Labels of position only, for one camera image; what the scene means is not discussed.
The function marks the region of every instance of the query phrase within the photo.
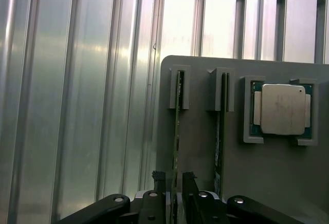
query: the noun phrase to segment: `corrugated aluminum wall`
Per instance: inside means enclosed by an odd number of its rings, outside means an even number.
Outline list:
[[[328,64],[328,0],[0,0],[0,223],[152,187],[170,54]]]

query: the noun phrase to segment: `gray bracket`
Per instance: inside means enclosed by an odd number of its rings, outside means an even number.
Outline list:
[[[318,119],[319,119],[319,85],[317,84],[317,80],[315,79],[292,79],[290,80],[292,84],[309,84],[312,85],[312,138],[311,139],[303,139],[297,138],[297,145],[301,146],[316,146],[318,145]]]
[[[191,66],[186,65],[173,65],[171,70],[171,79],[170,79],[170,103],[169,108],[176,108],[176,85],[177,85],[177,73],[178,71],[184,72],[183,78],[183,103],[182,109],[189,109],[190,106],[190,83],[191,83]]]
[[[209,111],[221,111],[222,109],[222,89],[223,89],[223,74],[228,75],[228,93],[227,93],[227,110],[234,111],[234,68],[218,67],[210,72],[210,90],[209,90]]]
[[[262,137],[250,135],[250,124],[251,124],[251,83],[252,82],[265,82],[264,76],[245,76],[243,78],[245,84],[245,103],[244,103],[244,122],[243,122],[243,141],[245,143],[264,143]]]

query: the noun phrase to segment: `screw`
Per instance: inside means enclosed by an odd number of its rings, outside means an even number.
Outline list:
[[[114,199],[115,202],[122,202],[123,198],[122,197],[117,197],[116,199]]]
[[[242,198],[235,198],[234,199],[234,202],[238,203],[238,204],[243,204],[244,203],[244,200]]]
[[[208,196],[208,194],[207,194],[207,193],[205,193],[205,192],[200,192],[200,193],[199,193],[199,196],[200,196],[200,197],[207,197],[207,196]]]

